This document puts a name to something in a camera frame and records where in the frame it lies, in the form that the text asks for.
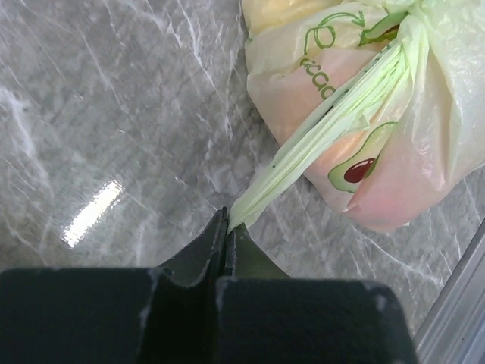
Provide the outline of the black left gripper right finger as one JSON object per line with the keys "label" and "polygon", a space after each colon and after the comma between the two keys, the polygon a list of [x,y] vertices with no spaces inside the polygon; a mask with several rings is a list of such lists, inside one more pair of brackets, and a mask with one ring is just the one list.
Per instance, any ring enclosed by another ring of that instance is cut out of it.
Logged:
{"label": "black left gripper right finger", "polygon": [[372,280],[286,276],[244,226],[216,286],[217,363],[415,363],[402,306]]}

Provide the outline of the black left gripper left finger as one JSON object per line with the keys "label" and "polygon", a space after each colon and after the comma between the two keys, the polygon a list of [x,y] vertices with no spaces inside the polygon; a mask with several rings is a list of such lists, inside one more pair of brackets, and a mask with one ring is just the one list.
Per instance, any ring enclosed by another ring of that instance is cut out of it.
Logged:
{"label": "black left gripper left finger", "polygon": [[3,363],[208,363],[227,210],[149,268],[1,273]]}

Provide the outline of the pale green avocado plastic bag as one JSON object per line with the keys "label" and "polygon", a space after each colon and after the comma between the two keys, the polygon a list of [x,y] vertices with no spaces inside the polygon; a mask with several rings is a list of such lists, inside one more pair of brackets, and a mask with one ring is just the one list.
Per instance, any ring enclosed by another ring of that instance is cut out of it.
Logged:
{"label": "pale green avocado plastic bag", "polygon": [[230,210],[299,177],[387,232],[484,164],[482,1],[244,1],[247,90],[280,149]]}

